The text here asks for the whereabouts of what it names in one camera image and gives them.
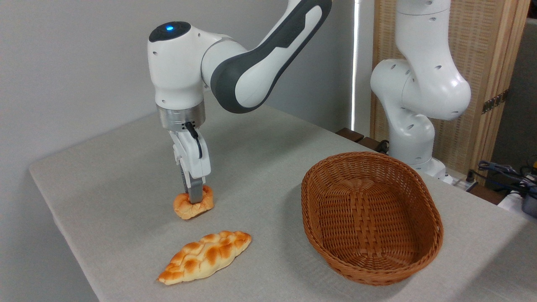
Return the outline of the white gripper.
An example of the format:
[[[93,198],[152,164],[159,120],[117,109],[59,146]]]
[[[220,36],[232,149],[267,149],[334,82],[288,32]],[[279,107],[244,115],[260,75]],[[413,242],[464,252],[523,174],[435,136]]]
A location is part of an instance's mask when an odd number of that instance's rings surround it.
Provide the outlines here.
[[[173,152],[176,164],[180,167],[180,174],[185,193],[189,194],[191,204],[203,201],[203,181],[211,173],[209,149],[206,141],[198,130],[194,138],[190,132],[169,131],[173,141]]]

